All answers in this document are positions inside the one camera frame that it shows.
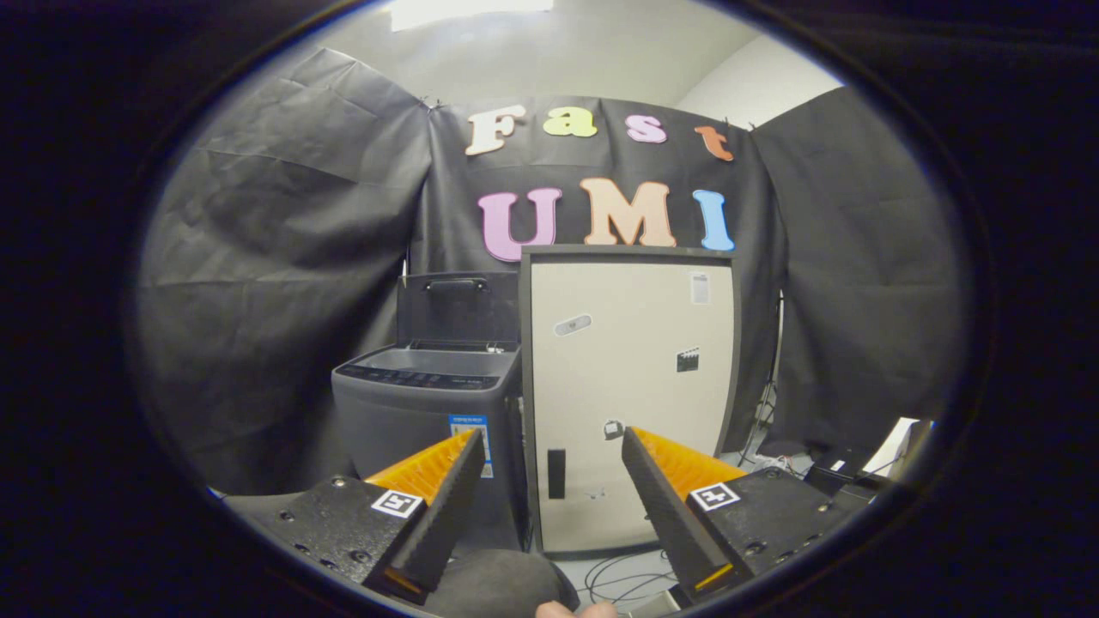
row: washing machine control panel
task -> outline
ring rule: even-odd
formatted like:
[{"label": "washing machine control panel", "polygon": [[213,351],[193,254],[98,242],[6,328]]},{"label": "washing machine control panel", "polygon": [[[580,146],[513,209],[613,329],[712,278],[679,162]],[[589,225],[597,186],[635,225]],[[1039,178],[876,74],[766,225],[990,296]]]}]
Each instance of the washing machine control panel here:
[{"label": "washing machine control panel", "polygon": [[345,365],[336,369],[336,373],[340,375],[357,377],[359,379],[381,384],[413,386],[417,388],[436,388],[440,390],[486,390],[496,386],[496,383],[500,380],[499,377],[495,376],[429,374],[398,369],[360,367],[358,365]]}]

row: finger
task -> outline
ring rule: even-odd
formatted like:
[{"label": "finger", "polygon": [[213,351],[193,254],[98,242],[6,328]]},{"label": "finger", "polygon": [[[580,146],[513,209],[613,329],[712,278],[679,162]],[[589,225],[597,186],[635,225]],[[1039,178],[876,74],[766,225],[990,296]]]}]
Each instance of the finger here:
[{"label": "finger", "polygon": [[604,600],[585,609],[579,618],[618,618],[618,609]]},{"label": "finger", "polygon": [[539,606],[534,613],[534,618],[576,618],[576,614],[573,614],[567,607],[556,600],[551,600]]}]

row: ceiling light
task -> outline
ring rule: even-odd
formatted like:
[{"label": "ceiling light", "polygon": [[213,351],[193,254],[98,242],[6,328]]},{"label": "ceiling light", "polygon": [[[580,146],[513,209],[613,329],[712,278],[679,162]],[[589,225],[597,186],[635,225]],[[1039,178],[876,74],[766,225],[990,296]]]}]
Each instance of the ceiling light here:
[{"label": "ceiling light", "polygon": [[480,13],[548,11],[553,0],[395,0],[387,7],[392,31]]}]

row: washing machine lid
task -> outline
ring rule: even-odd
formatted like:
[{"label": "washing machine lid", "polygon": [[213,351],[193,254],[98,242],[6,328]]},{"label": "washing machine lid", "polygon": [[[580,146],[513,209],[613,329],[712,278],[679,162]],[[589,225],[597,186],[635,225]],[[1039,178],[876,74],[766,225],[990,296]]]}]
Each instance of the washing machine lid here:
[{"label": "washing machine lid", "polygon": [[400,346],[519,343],[519,275],[436,273],[401,277],[397,296]]}]

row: cabinet door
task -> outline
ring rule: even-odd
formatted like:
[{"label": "cabinet door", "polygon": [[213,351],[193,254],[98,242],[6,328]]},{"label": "cabinet door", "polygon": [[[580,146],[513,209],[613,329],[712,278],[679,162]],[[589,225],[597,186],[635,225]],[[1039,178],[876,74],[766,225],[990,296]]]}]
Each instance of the cabinet door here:
[{"label": "cabinet door", "polygon": [[637,426],[714,453],[733,387],[733,327],[729,267],[532,265],[544,551],[656,539],[622,464],[619,427]]}]

